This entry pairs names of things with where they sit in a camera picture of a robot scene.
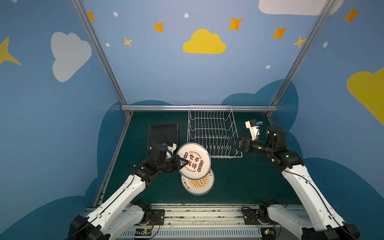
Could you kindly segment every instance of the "white plate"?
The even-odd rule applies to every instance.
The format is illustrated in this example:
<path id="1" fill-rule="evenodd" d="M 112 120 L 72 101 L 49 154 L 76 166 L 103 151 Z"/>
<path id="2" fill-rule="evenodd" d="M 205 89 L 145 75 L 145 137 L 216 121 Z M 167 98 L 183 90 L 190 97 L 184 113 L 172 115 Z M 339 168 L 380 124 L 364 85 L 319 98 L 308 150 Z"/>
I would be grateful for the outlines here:
<path id="1" fill-rule="evenodd" d="M 211 168 L 211 158 L 207 150 L 197 143 L 186 143 L 179 148 L 177 154 L 188 160 L 188 164 L 180 169 L 180 173 L 185 177 L 198 180 L 208 174 Z"/>
<path id="2" fill-rule="evenodd" d="M 181 175 L 181 183 L 190 194 L 200 196 L 211 191 L 215 183 L 215 175 L 212 169 L 208 171 L 208 174 L 205 177 L 199 180 L 189 179 Z"/>

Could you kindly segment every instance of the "vertical metal post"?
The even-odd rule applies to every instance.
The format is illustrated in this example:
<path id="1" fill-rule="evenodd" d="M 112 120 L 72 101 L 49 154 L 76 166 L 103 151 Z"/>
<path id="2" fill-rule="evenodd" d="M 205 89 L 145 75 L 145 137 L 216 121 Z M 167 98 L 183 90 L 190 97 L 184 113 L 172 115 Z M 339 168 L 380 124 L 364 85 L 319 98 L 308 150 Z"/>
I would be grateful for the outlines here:
<path id="1" fill-rule="evenodd" d="M 97 34 L 96 34 L 96 32 L 92 26 L 92 23 L 88 17 L 88 14 L 87 14 L 87 11 L 85 9 L 83 2 L 81 0 L 71 0 L 71 2 L 72 2 L 73 6 L 77 12 L 77 15 L 80 18 L 81 23 L 84 26 L 85 31 L 88 34 L 89 39 L 91 40 L 93 48 L 95 49 L 96 54 L 100 59 L 100 62 L 104 68 L 104 71 L 107 74 L 107 77 L 108 77 L 109 81 L 111 82 L 112 87 L 113 87 L 121 105 L 127 105 L 127 102 L 126 102 L 124 95 L 121 91 L 121 88 L 120 88 L 119 83 L 116 79 L 116 76 L 114 75 L 114 73 L 112 71 L 112 67 L 109 64 L 107 57 L 105 56 L 105 52 L 103 51 L 103 48 L 102 48 L 100 41 L 99 41 L 99 38 L 97 37 Z M 125 111 L 125 112 L 127 114 L 127 117 L 130 117 L 131 112 L 130 111 Z"/>
<path id="2" fill-rule="evenodd" d="M 303 62 L 305 56 L 308 54 L 317 36 L 319 35 L 321 29 L 324 27 L 325 23 L 327 22 L 331 13 L 331 8 L 335 3 L 335 1 L 336 0 L 327 0 L 326 3 L 324 4 L 324 7 L 320 11 L 319 16 L 317 17 L 311 30 L 308 33 L 308 36 L 304 42 L 303 47 L 300 48 L 299 53 L 297 54 L 295 60 L 293 61 L 291 68 L 289 69 L 287 75 L 285 76 L 283 82 L 281 83 L 279 89 L 277 90 L 275 96 L 273 97 L 270 106 L 277 106 L 277 104 L 279 103 L 285 90 L 291 83 L 293 77 L 295 76 L 297 70 L 299 69 L 301 63 Z M 270 117 L 271 114 L 272 114 L 272 111 L 266 112 L 266 115 L 268 117 Z"/>

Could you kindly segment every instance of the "white oval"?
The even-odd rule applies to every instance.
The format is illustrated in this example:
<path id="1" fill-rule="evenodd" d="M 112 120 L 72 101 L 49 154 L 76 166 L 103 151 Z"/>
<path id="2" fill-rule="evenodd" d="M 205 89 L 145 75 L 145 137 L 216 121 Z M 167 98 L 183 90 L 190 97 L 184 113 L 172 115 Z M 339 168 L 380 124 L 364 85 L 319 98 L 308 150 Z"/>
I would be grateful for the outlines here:
<path id="1" fill-rule="evenodd" d="M 211 168 L 211 158 L 207 150 L 194 142 L 182 145 L 177 154 L 188 161 L 179 172 L 192 180 L 198 180 L 205 177 Z"/>
<path id="2" fill-rule="evenodd" d="M 208 172 L 208 174 L 199 180 L 189 179 L 183 175 L 181 175 L 181 184 L 190 194 L 193 195 L 204 195 L 207 194 L 213 188 L 215 183 L 215 175 L 212 169 Z"/>

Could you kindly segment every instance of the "metal wire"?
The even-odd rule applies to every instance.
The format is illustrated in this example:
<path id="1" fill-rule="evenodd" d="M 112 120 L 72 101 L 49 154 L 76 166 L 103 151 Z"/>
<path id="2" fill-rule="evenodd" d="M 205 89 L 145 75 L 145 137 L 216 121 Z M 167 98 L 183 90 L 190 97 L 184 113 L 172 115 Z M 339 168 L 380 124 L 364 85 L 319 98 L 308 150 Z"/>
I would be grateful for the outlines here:
<path id="1" fill-rule="evenodd" d="M 189 105 L 188 140 L 208 151 L 211 158 L 243 157 L 229 139 L 238 137 L 231 106 Z"/>

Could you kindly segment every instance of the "green table surface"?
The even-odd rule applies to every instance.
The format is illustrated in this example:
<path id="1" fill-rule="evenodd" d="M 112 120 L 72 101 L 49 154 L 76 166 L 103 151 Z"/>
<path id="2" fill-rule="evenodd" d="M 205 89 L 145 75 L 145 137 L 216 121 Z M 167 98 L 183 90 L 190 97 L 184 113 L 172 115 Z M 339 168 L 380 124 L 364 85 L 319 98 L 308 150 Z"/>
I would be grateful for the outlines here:
<path id="1" fill-rule="evenodd" d="M 269 122 L 263 113 L 234 112 L 239 137 L 250 136 L 244 122 L 251 119 L 263 121 L 260 139 L 265 141 Z M 176 123 L 179 126 L 179 145 L 187 142 L 188 112 L 134 112 L 112 171 L 103 201 L 107 200 L 127 179 L 133 166 L 148 152 L 147 136 L 150 125 Z M 215 174 L 212 190 L 202 196 L 188 193 L 181 183 L 179 172 L 161 174 L 135 199 L 147 203 L 199 203 L 199 204 L 258 204 L 276 199 L 283 194 L 288 204 L 301 204 L 290 184 L 265 156 L 243 153 L 242 158 L 212 159 Z M 278 201 L 285 204 L 281 195 Z"/>

